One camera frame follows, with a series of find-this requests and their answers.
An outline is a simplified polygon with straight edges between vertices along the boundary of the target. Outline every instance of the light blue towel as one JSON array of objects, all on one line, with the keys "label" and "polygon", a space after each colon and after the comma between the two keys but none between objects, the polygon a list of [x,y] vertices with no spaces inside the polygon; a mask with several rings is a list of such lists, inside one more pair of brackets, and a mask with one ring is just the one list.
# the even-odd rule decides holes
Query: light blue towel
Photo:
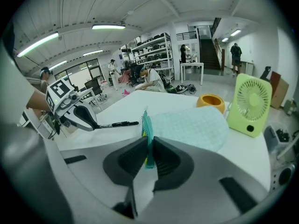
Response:
[{"label": "light blue towel", "polygon": [[155,116],[148,116],[145,112],[143,131],[149,137],[147,168],[152,168],[154,161],[151,143],[154,136],[217,152],[227,140],[228,124],[218,109],[205,106]]}]

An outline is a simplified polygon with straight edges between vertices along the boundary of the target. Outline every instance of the fan grille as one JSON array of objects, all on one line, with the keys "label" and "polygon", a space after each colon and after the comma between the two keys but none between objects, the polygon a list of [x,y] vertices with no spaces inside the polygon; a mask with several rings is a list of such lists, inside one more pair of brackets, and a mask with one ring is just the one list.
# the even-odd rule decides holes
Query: fan grille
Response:
[{"label": "fan grille", "polygon": [[[250,97],[257,97],[255,105],[250,102]],[[270,97],[265,86],[258,79],[249,79],[242,83],[237,93],[238,110],[247,120],[260,119],[269,106]]]}]

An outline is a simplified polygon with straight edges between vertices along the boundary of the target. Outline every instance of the green desk fan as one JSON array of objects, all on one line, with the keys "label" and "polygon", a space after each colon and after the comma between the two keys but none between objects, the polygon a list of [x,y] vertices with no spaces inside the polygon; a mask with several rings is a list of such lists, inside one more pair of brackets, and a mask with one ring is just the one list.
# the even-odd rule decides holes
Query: green desk fan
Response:
[{"label": "green desk fan", "polygon": [[267,120],[272,87],[267,81],[246,74],[237,77],[228,126],[251,137],[257,137]]}]

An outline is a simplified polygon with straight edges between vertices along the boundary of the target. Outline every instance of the person sitting on floor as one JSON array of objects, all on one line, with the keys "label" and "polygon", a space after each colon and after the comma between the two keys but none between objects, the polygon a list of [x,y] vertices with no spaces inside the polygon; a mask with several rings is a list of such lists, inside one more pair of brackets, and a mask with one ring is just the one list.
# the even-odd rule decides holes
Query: person sitting on floor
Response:
[{"label": "person sitting on floor", "polygon": [[135,90],[142,91],[155,91],[155,92],[166,92],[163,81],[159,74],[154,69],[147,70],[144,66],[140,66],[136,69],[140,77],[144,77],[145,83],[136,86]]}]

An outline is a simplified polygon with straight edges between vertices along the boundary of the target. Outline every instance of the staircase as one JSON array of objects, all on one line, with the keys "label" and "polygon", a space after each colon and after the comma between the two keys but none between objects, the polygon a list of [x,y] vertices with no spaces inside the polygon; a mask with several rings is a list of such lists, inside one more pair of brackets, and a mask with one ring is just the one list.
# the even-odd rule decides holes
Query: staircase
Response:
[{"label": "staircase", "polygon": [[200,62],[205,64],[205,69],[221,70],[212,39],[201,39],[200,42]]}]

